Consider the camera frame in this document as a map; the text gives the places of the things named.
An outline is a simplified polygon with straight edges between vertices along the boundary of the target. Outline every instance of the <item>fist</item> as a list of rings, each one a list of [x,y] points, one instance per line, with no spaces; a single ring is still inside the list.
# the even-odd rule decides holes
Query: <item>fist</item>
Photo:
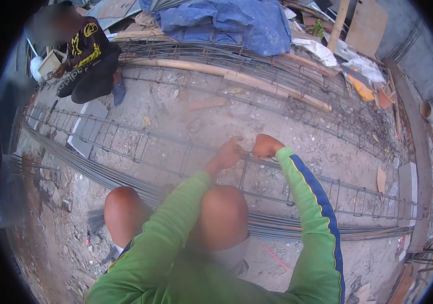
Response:
[[[276,152],[285,146],[274,137],[266,134],[258,134],[252,149],[253,157],[265,160],[276,156]]]

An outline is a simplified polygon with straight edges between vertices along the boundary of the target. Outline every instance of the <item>yellow graphic print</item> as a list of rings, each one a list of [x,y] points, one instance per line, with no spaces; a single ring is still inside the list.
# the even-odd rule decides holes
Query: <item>yellow graphic print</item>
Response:
[[[73,57],[80,55],[82,52],[81,50],[78,48],[78,35],[80,33],[77,33],[76,36],[74,38],[71,38],[71,46],[72,46],[72,50],[71,50],[71,55],[73,55]]]
[[[90,22],[85,26],[83,33],[85,34],[85,37],[90,37],[96,31],[98,31],[98,26],[95,23]]]
[[[93,53],[91,53],[87,58],[80,61],[80,63],[75,65],[74,67],[75,68],[82,67],[82,66],[86,65],[87,63],[89,63],[90,61],[92,61],[93,59],[100,56],[101,54],[102,54],[102,52],[100,51],[100,47],[96,43],[94,43],[93,44]]]

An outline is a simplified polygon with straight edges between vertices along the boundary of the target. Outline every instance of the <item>blue shoe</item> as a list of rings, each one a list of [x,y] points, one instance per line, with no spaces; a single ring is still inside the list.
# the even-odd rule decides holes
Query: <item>blue shoe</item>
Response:
[[[113,88],[113,105],[118,106],[124,101],[125,97],[125,86],[124,86],[124,79],[123,77],[120,77],[119,82],[115,85]]]

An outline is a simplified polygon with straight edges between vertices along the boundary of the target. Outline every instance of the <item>clay pot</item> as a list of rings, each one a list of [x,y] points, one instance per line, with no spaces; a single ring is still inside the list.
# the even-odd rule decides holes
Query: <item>clay pot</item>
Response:
[[[433,108],[429,102],[427,101],[421,102],[421,106],[419,107],[419,112],[430,125],[433,125]]]

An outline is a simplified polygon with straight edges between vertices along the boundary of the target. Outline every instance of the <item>black pants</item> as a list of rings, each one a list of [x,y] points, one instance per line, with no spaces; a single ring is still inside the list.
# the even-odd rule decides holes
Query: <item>black pants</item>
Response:
[[[86,67],[73,70],[58,86],[58,97],[71,95],[76,104],[84,104],[100,96],[110,94],[113,89],[113,74],[118,67],[121,50],[116,46],[102,59]]]

